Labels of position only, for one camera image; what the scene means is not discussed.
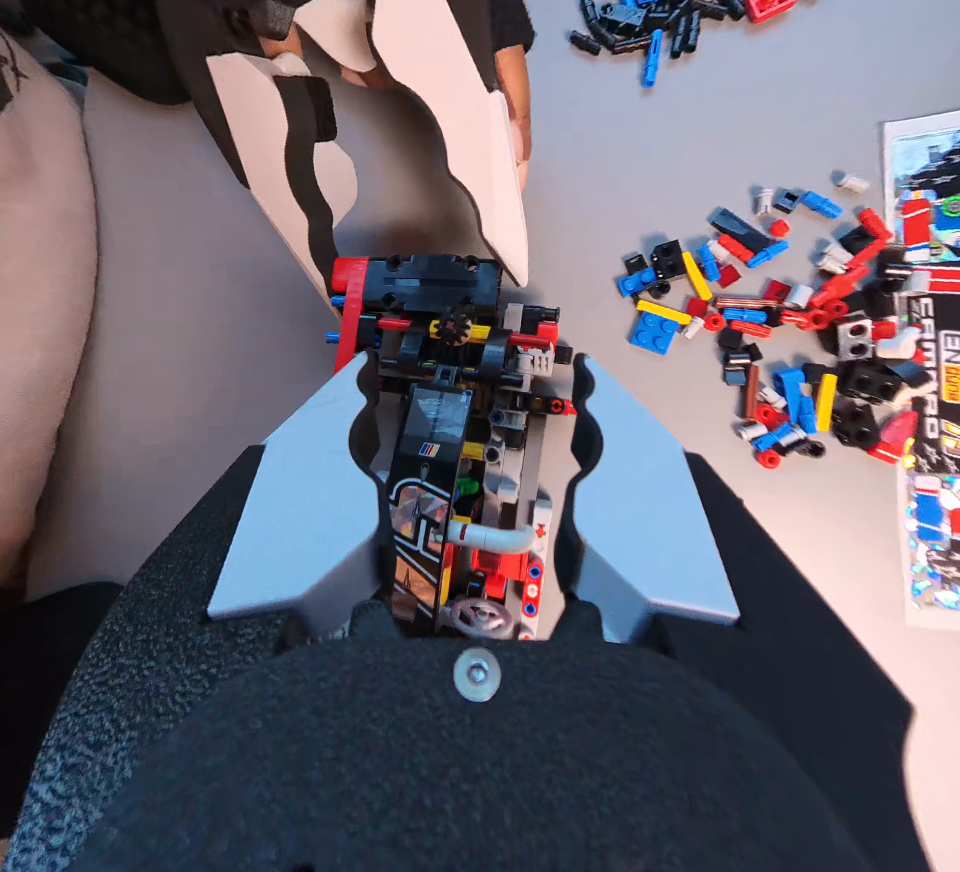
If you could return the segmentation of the lego race car model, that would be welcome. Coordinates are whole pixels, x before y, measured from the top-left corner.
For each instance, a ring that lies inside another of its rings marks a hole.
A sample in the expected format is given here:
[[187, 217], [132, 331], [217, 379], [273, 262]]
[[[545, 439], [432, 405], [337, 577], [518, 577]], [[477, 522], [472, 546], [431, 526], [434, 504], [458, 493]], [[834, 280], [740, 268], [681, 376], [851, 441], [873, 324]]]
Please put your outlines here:
[[497, 324], [472, 339], [441, 319], [431, 360], [401, 371], [362, 350], [377, 355], [380, 392], [399, 398], [380, 474], [380, 597], [414, 637], [539, 638], [554, 518], [540, 483], [546, 420], [575, 414], [550, 383], [573, 350], [557, 306], [504, 302], [501, 286]]

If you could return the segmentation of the red black lego beam assembly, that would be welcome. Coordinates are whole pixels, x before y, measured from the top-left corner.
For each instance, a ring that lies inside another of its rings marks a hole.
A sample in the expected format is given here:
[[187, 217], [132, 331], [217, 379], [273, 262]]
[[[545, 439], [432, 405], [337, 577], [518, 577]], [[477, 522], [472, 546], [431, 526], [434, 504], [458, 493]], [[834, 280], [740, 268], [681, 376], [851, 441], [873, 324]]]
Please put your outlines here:
[[330, 299], [341, 313], [336, 373], [357, 353], [374, 350], [404, 371], [430, 351], [442, 319], [469, 328], [471, 339], [498, 324], [502, 270], [474, 255], [392, 254], [338, 257]]

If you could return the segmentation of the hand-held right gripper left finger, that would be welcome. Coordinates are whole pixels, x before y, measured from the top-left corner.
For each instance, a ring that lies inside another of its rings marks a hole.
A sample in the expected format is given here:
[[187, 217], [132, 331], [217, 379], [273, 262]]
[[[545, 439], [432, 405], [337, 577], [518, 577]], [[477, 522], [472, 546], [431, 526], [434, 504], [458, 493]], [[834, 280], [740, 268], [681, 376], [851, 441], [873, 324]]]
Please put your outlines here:
[[325, 638], [378, 591], [391, 532], [377, 404], [378, 357], [360, 352], [265, 440], [211, 620], [291, 611]]

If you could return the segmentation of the holographic sticker sheet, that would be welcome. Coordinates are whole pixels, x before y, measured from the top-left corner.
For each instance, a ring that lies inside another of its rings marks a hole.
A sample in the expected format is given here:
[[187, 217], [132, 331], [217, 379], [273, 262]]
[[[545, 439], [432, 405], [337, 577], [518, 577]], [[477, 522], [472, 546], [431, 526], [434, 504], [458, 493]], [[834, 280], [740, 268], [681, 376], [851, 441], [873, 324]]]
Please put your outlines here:
[[913, 442], [897, 472], [907, 623], [959, 628], [959, 111], [882, 129], [885, 216], [911, 273], [895, 297], [919, 328]]

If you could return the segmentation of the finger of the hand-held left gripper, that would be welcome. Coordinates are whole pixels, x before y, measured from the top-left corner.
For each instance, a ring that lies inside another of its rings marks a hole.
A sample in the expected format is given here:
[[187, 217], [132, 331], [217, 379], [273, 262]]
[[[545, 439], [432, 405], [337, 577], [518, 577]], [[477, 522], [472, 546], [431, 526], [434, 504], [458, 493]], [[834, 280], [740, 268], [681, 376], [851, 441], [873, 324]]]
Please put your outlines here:
[[353, 159], [338, 144], [329, 82], [285, 53], [207, 60], [246, 187], [322, 299], [331, 302], [334, 230], [354, 207]]
[[450, 176], [489, 252], [521, 288], [527, 230], [506, 100], [488, 89], [447, 0], [375, 0], [371, 39], [390, 75], [438, 125]]

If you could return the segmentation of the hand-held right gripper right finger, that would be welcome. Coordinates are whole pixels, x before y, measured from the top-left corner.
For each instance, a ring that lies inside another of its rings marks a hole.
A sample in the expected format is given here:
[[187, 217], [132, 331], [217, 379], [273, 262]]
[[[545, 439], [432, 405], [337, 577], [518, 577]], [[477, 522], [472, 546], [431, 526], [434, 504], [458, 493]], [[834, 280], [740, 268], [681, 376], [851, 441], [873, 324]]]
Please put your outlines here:
[[573, 359], [578, 470], [562, 506], [562, 591], [606, 642], [654, 618], [735, 626], [738, 602], [679, 441], [594, 357]]

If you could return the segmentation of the pile of mixed lego pieces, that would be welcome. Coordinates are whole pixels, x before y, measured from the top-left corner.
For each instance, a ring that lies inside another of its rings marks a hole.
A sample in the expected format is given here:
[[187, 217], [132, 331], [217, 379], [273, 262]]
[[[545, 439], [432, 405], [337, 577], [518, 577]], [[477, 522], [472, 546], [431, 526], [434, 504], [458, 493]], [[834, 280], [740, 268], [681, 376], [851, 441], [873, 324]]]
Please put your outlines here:
[[[767, 278], [738, 295], [742, 273], [788, 251], [797, 209], [842, 223], [814, 257], [810, 282]], [[909, 308], [917, 281], [893, 230], [869, 206], [846, 209], [814, 190], [762, 189], [763, 224], [718, 207], [698, 248], [677, 239], [623, 260], [618, 292], [637, 310], [630, 344], [665, 356], [675, 339], [712, 335], [726, 386], [738, 391], [737, 436], [756, 461], [822, 458], [826, 438], [906, 467], [919, 415], [914, 400], [936, 381], [925, 365], [925, 326]]]

